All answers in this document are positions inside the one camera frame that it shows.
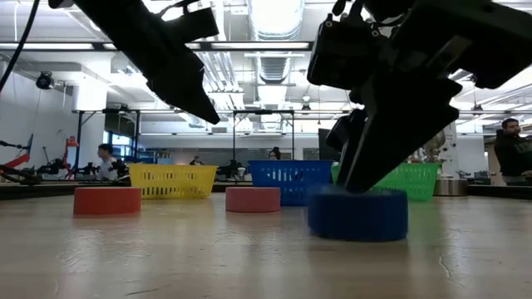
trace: ceiling duct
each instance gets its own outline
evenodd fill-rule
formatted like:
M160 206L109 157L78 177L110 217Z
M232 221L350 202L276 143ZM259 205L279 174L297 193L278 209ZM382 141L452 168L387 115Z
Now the ceiling duct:
M247 0L249 25L255 41L295 41L303 22L304 0ZM277 52L282 56L289 52ZM257 83L282 84L290 72L292 58L259 57L255 61ZM257 95L262 103L275 104L278 109L287 93L286 86L258 86ZM279 125L267 125L275 129Z

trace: camera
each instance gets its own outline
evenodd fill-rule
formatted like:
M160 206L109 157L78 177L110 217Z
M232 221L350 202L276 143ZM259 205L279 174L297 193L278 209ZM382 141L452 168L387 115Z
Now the camera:
M52 90L53 87L56 85L55 80L53 80L52 78L52 72L41 71L41 75L35 81L35 85L37 86L38 89L43 90L43 91Z

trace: person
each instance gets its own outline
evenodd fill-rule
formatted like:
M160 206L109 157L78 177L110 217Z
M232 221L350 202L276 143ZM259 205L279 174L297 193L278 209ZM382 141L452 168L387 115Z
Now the person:
M101 159L100 172L98 179L101 180L115 180L117 177L116 170L113 169L113 163L116 159L113 158L113 146L109 144L101 144L98 146L98 157Z
M203 162L201 162L200 157L196 155L194 156L194 159L190 161L190 165L203 165Z
M268 154L269 159L281 159L281 151L279 150L279 147L274 147L272 150L270 150Z
M519 121L509 118L497 130L495 154L500 164L503 180L509 186L530 185L526 177L532 176L532 143L519 136Z

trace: blue cylinder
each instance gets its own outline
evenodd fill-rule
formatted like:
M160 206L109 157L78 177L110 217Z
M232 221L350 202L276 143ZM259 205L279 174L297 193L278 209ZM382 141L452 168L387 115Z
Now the blue cylinder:
M406 238L408 200L404 191L351 194L327 186L310 196L308 226L323 238L387 242Z

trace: green basket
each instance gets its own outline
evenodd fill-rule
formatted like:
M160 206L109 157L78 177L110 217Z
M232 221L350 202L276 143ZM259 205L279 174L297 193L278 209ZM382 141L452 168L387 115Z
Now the green basket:
M429 201L434 194L440 167L441 164L438 163L403 163L378 182L374 188L400 189L406 191L411 201ZM339 172L339 165L331 168L334 183L337 181Z

